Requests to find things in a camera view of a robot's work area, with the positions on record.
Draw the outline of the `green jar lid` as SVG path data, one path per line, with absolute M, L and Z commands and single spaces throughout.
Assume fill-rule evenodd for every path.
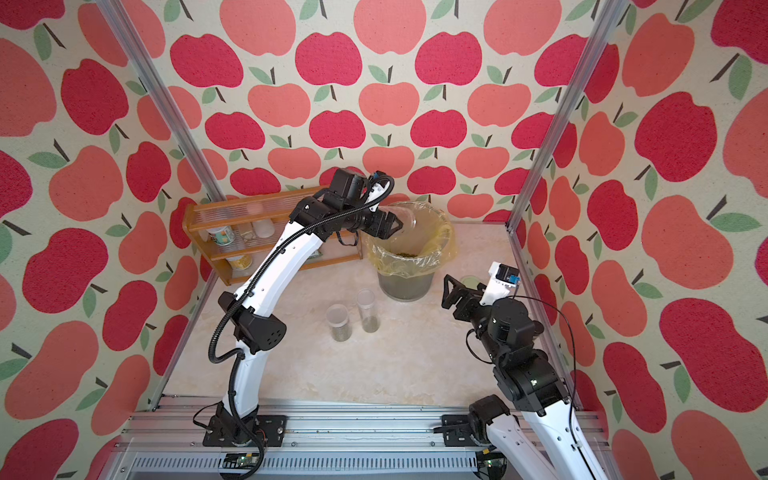
M 477 289 L 481 280 L 474 275 L 466 275 L 460 279 L 462 284 L 469 289 Z

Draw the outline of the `ribbed glass jar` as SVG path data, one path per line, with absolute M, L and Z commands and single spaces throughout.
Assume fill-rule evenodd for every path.
M 415 212 L 405 203 L 379 207 L 378 211 L 384 214 L 385 233 L 388 236 L 411 232 L 417 226 Z

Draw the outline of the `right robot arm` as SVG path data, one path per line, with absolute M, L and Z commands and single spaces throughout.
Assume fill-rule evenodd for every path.
M 442 307 L 470 324 L 501 391 L 470 405 L 471 435 L 503 454 L 524 479 L 603 479 L 572 394 L 534 345 L 544 326 L 531 318 L 515 280 L 513 273 L 492 274 L 489 284 L 475 288 L 450 275 L 443 280 Z

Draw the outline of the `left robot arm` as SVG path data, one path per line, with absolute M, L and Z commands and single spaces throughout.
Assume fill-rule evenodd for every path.
M 234 435 L 253 430 L 246 419 L 258 410 L 268 354 L 287 332 L 286 324 L 274 315 L 286 287 L 332 236 L 339 238 L 348 231 L 388 239 L 401 230 L 403 222 L 396 214 L 379 209 L 394 187 L 395 180 L 380 171 L 363 177 L 337 170 L 328 187 L 297 203 L 277 244 L 245 284 L 220 295 L 224 316 L 214 329 L 207 356 L 212 364 L 234 360 L 215 415 Z

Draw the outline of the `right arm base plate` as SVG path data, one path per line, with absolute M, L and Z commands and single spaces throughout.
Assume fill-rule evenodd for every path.
M 433 433 L 442 437 L 446 447 L 491 447 L 485 434 L 479 430 L 479 424 L 468 414 L 442 415 Z

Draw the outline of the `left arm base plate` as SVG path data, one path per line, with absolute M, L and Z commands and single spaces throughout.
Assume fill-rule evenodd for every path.
M 285 415 L 257 415 L 242 419 L 243 429 L 226 411 L 215 414 L 206 428 L 203 445 L 206 447 L 254 446 L 257 437 L 265 447 L 281 447 L 287 430 Z

